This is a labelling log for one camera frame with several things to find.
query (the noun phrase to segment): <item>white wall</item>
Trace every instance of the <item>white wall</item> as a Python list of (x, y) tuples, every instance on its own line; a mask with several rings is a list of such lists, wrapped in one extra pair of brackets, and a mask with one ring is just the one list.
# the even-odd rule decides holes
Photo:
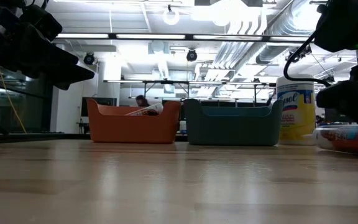
[(91, 80), (71, 84), (67, 91), (53, 88), (50, 131), (79, 133), (82, 97), (117, 98), (119, 103), (119, 84), (103, 82), (104, 63), (99, 63), (98, 72)]

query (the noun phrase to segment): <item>ceiling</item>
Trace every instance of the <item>ceiling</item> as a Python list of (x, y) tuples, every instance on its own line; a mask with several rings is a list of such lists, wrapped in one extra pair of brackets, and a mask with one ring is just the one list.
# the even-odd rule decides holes
[[(183, 5), (172, 9), (179, 11), (179, 21), (175, 25), (168, 25), (163, 20), (163, 13), (167, 4), (96, 4), (83, 2), (58, 2), (50, 0), (47, 11), (63, 26), (64, 32), (115, 32), (115, 33), (164, 33), (164, 34), (227, 34), (230, 26), (217, 26), (212, 20), (205, 20), (202, 16), (208, 8), (206, 6), (194, 6), (194, 0), (183, 1)], [(276, 0), (276, 4), (264, 4), (267, 24), (288, 4), (290, 0)], [(58, 43), (70, 46), (85, 45), (114, 45), (117, 54), (122, 61), (122, 74), (147, 74), (158, 69), (158, 58), (150, 55), (146, 40), (70, 40)], [(222, 42), (208, 41), (165, 41), (170, 47), (184, 50), (170, 51), (166, 55), (169, 70), (194, 71), (197, 63), (212, 62), (221, 48)], [(339, 80), (349, 76), (349, 70), (356, 64), (354, 52), (343, 51), (332, 54), (315, 45), (311, 45), (313, 55), (307, 55), (298, 63), (290, 67), (290, 73), (307, 73), (320, 76), (326, 72), (331, 73)], [(195, 49), (198, 54), (196, 62), (187, 62), (188, 49)], [(76, 52), (80, 57), (85, 52)], [(95, 55), (103, 60), (110, 53), (95, 52)], [(274, 62), (268, 64), (256, 76), (263, 75), (271, 80), (282, 76), (285, 64), (285, 54), (280, 55)]]

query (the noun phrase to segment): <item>disinfecting wipes canister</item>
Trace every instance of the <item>disinfecting wipes canister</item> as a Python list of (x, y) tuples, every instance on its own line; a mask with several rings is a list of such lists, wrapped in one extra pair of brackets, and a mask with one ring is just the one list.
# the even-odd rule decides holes
[[(292, 76), (312, 78), (309, 75)], [(313, 144), (305, 138), (315, 128), (313, 82), (292, 82), (280, 77), (277, 79), (277, 99), (284, 101), (280, 144)]]

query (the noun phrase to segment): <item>plastic storage bin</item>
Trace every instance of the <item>plastic storage bin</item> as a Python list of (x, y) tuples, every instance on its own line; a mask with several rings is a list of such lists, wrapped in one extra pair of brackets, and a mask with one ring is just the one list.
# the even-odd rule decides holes
[(202, 107), (185, 100), (190, 144), (220, 146), (273, 146), (278, 143), (283, 101), (255, 108)]
[(140, 108), (99, 105), (88, 99), (91, 139), (94, 142), (172, 143), (175, 140), (180, 103), (168, 101), (158, 116), (125, 116)]

